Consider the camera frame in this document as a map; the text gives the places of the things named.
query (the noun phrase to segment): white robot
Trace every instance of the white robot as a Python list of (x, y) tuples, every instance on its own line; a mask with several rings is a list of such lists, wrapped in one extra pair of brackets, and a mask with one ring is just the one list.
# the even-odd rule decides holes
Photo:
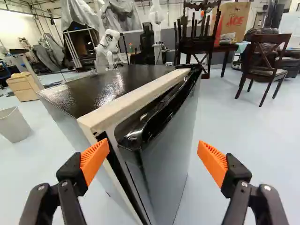
[(115, 30), (107, 29), (105, 34), (102, 36), (100, 43), (95, 48), (96, 50), (96, 68), (103, 65), (105, 58), (108, 61), (108, 65), (110, 69), (115, 68), (115, 61), (117, 61), (119, 57), (119, 49), (118, 49), (118, 40), (120, 38), (120, 33)]
[(161, 10), (159, 0), (152, 0), (152, 6), (149, 11), (149, 20), (154, 30), (154, 42), (160, 41), (160, 24), (165, 19), (164, 14)]

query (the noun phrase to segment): trash can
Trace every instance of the trash can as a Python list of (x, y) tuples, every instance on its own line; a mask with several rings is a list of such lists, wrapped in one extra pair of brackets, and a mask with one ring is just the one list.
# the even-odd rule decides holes
[(11, 143), (27, 138), (31, 128), (17, 106), (0, 111), (0, 133)]

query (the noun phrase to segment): dark wood chair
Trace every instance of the dark wood chair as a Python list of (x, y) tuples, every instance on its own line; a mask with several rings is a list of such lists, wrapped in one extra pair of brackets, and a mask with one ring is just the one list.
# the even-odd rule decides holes
[[(263, 102), (268, 94), (271, 84), (273, 81), (278, 81), (278, 85), (273, 94), (272, 98), (275, 98), (279, 88), (287, 74), (287, 71), (284, 69), (278, 69), (280, 67), (280, 63), (283, 57), (283, 53), (287, 47), (287, 44), (290, 40), (291, 34), (253, 34), (250, 37), (251, 45), (248, 49), (246, 49), (247, 54), (245, 60), (242, 62), (242, 70), (243, 75), (240, 80), (240, 87), (238, 92), (236, 93), (235, 99), (238, 99), (240, 93), (244, 87), (246, 79), (250, 79), (250, 84), (248, 87), (248, 92), (251, 90), (253, 81), (259, 82), (268, 82), (268, 87), (262, 97), (262, 100), (259, 104), (259, 107), (263, 105)], [(263, 50), (262, 43), (273, 43), (273, 47), (268, 50)], [(268, 59), (268, 55), (274, 53), (282, 43), (284, 43), (284, 47), (280, 51), (280, 56), (275, 64), (275, 68), (273, 68), (270, 64), (270, 59)]]
[[(183, 16), (181, 19), (177, 19), (177, 27), (176, 27), (176, 22), (174, 22), (175, 43), (176, 43), (174, 65), (180, 64), (181, 53), (187, 55), (187, 59), (186, 59), (187, 64), (190, 63), (191, 61), (191, 55), (194, 56), (198, 64), (202, 64), (202, 62), (208, 56), (208, 71), (206, 72), (204, 69), (204, 72), (208, 74), (209, 77), (214, 41), (216, 37), (219, 19), (221, 16), (221, 12), (219, 11), (220, 4), (221, 4), (221, 0), (210, 1), (210, 2), (208, 2), (208, 0), (204, 0), (199, 5), (195, 3), (186, 2), (186, 1), (183, 2)], [(191, 35), (190, 37), (187, 37), (188, 18), (187, 16), (185, 16), (186, 7), (190, 9), (195, 9), (195, 11), (199, 11), (200, 9), (204, 10), (204, 16), (201, 21), (199, 36), (196, 35), (197, 20), (195, 20), (195, 13), (193, 13)], [(214, 8), (214, 7), (217, 7), (217, 14), (216, 14), (215, 24), (213, 28), (213, 33), (212, 35), (209, 35), (210, 15), (206, 16), (205, 11), (208, 8)], [(196, 54), (201, 54), (201, 53), (205, 53), (205, 56), (201, 60), (198, 60)]]

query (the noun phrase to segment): ace logo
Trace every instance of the ace logo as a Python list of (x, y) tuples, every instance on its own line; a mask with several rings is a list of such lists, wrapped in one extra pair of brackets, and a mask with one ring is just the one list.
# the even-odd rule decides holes
[(230, 15), (229, 21), (226, 23), (226, 27), (241, 26), (243, 24), (244, 16)]

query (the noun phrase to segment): light wood box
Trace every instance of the light wood box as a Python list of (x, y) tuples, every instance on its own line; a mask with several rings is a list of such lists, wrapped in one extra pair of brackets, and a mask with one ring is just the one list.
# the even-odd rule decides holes
[(30, 73), (25, 73), (20, 77), (11, 77), (6, 80), (6, 83), (20, 102), (38, 100), (36, 91), (40, 89)]

